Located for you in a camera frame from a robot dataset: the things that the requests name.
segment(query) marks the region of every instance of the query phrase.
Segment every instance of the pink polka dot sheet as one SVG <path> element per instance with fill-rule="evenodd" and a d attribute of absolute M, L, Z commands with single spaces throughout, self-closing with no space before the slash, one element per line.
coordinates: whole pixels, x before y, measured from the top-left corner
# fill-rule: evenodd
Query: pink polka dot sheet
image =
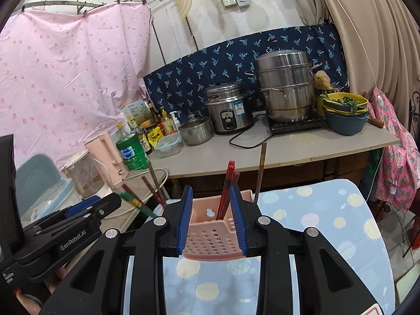
<path fill-rule="evenodd" d="M 86 15 L 26 9 L 0 33 L 0 135 L 15 135 L 15 164 L 43 152 L 62 167 L 83 144 L 144 98 L 138 79 L 150 39 L 141 2 Z"/>

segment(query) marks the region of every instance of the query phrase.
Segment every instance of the navy blue patterned cloth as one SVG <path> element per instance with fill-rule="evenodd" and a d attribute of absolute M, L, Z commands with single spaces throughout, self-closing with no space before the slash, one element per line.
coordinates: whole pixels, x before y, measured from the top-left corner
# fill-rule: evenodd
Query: navy blue patterned cloth
<path fill-rule="evenodd" d="M 264 110 L 263 98 L 253 70 L 253 60 L 271 51 L 295 49 L 305 51 L 313 64 L 323 63 L 331 83 L 348 89 L 346 63 L 337 28 L 333 24 L 268 30 L 219 44 L 184 56 L 144 77 L 156 107 L 168 112 L 180 111 L 181 121 L 196 112 L 207 115 L 204 90 L 220 81 L 245 83 L 251 94 L 252 112 Z"/>

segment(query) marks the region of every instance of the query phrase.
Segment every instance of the sponge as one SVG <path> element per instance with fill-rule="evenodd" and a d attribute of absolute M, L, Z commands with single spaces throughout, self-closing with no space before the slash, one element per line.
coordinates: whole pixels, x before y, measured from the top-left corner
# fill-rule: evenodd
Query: sponge
<path fill-rule="evenodd" d="M 318 71 L 315 74 L 315 87 L 320 90 L 331 90 L 331 80 L 330 77 L 325 73 L 325 71 Z"/>

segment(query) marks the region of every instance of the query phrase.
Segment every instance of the plastic food container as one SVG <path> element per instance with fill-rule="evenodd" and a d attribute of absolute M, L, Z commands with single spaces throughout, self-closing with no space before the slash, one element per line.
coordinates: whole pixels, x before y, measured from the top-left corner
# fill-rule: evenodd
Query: plastic food container
<path fill-rule="evenodd" d="M 362 131 L 366 123 L 367 112 L 362 115 L 344 116 L 324 109 L 328 126 L 336 133 L 350 136 Z"/>
<path fill-rule="evenodd" d="M 182 137 L 181 133 L 177 132 L 172 135 L 167 135 L 161 138 L 155 147 L 155 152 L 159 154 L 159 157 L 167 158 L 178 154 L 182 148 Z"/>

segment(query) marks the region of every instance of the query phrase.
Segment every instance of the small saucepan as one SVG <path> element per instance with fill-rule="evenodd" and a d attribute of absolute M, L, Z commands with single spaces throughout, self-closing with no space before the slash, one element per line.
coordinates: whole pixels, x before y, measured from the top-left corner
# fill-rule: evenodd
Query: small saucepan
<path fill-rule="evenodd" d="M 210 117 L 189 116 L 190 120 L 181 125 L 178 130 L 188 146 L 198 146 L 213 137 L 213 126 Z"/>

